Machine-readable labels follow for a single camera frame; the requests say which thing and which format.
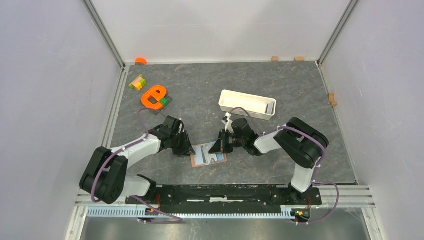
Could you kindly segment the brown leather card holder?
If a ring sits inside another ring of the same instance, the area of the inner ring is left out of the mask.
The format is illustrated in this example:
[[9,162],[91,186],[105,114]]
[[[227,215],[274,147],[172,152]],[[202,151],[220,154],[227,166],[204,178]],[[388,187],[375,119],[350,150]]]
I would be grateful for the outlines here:
[[195,154],[190,156],[191,166],[193,168],[206,167],[214,164],[226,163],[227,155],[218,152],[209,154],[209,150],[214,146],[213,142],[195,145],[193,147]]

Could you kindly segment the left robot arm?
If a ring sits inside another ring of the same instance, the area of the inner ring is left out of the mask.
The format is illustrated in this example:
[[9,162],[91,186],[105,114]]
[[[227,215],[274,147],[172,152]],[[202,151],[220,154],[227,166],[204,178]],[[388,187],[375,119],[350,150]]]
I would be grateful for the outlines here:
[[96,148],[80,179],[79,188],[91,195],[94,203],[113,204],[121,195],[138,196],[145,204],[153,203],[157,190],[153,180],[138,176],[127,177],[127,171],[134,164],[164,150],[171,149],[177,157],[195,155],[184,123],[167,116],[163,122],[146,131],[130,143],[106,148]]

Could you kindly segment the white plastic tray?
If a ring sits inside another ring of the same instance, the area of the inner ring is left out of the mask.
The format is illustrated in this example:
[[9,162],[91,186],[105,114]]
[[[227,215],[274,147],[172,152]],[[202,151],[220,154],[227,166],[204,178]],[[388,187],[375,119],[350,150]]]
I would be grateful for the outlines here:
[[240,109],[243,108],[252,118],[268,121],[275,115],[277,100],[242,92],[222,90],[218,105],[223,112],[248,116]]

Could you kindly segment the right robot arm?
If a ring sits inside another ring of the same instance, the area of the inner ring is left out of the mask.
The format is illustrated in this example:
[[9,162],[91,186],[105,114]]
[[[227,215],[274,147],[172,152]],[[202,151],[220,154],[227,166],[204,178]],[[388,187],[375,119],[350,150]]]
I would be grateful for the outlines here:
[[263,134],[256,133],[245,118],[232,121],[225,117],[222,121],[226,128],[219,132],[209,154],[230,154],[235,148],[243,148],[251,156],[262,156],[282,149],[295,162],[289,199],[302,204],[309,198],[316,167],[330,143],[322,133],[297,117]]

